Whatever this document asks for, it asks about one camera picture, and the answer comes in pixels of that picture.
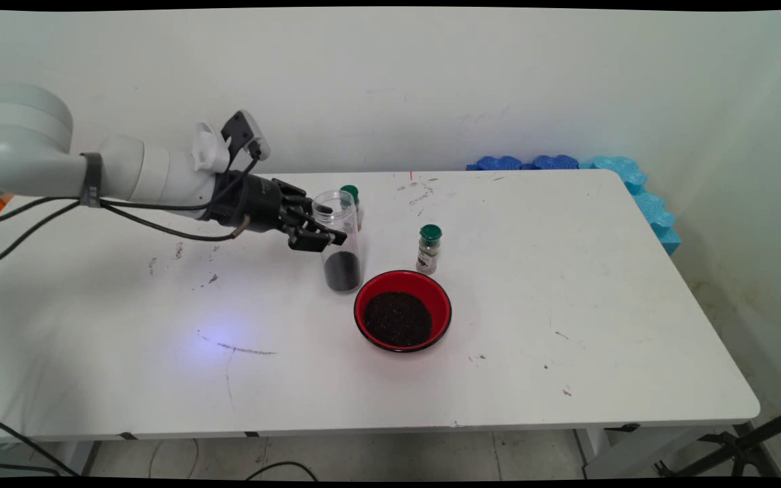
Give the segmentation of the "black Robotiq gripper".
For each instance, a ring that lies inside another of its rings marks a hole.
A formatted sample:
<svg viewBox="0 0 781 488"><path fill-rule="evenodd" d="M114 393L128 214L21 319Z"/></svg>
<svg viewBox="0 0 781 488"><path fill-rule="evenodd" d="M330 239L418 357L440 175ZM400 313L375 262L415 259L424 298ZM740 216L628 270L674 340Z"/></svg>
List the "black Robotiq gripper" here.
<svg viewBox="0 0 781 488"><path fill-rule="evenodd" d="M267 232L278 230L288 235L288 247L300 252L323 252L326 247L341 246L347 239L346 232L329 228L316 220L304 220L296 224L300 208L306 214L333 214L331 207L316 204L307 197L304 189L278 178L266 179L247 175L241 171L229 171L215 177L213 196L233 184L217 203L211 204L202 214L202 220L214 220L221 226L238 228L248 219L245 230Z"/></svg>

